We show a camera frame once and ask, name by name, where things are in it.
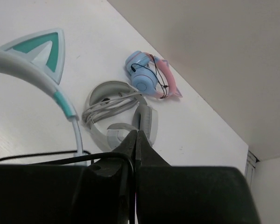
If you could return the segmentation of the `teal cat-ear headphones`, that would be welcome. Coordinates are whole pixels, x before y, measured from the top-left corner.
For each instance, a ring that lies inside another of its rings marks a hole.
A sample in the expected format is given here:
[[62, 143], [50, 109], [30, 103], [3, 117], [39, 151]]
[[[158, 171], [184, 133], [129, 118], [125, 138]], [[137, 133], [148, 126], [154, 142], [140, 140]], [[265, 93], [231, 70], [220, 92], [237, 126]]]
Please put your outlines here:
[[74, 156], [85, 155], [79, 116], [74, 105], [60, 89], [65, 62], [65, 37], [60, 28], [32, 33], [0, 46], [0, 73], [31, 85], [50, 96], [72, 123], [77, 150]]

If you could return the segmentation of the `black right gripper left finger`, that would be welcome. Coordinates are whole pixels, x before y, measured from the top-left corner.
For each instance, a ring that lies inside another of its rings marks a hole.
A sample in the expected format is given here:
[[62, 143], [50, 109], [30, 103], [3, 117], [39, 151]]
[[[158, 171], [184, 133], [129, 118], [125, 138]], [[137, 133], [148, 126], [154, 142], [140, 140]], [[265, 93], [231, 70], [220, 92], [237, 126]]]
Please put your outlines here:
[[136, 138], [109, 153], [0, 164], [0, 224], [133, 224]]

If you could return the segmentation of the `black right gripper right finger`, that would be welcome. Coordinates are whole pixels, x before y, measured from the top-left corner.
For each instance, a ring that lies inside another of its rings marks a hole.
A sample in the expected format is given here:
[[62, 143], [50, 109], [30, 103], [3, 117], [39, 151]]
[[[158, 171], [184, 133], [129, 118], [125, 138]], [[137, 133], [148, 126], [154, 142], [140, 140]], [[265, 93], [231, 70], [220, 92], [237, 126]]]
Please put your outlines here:
[[140, 224], [258, 224], [243, 174], [235, 167], [171, 166], [137, 134], [136, 210]]

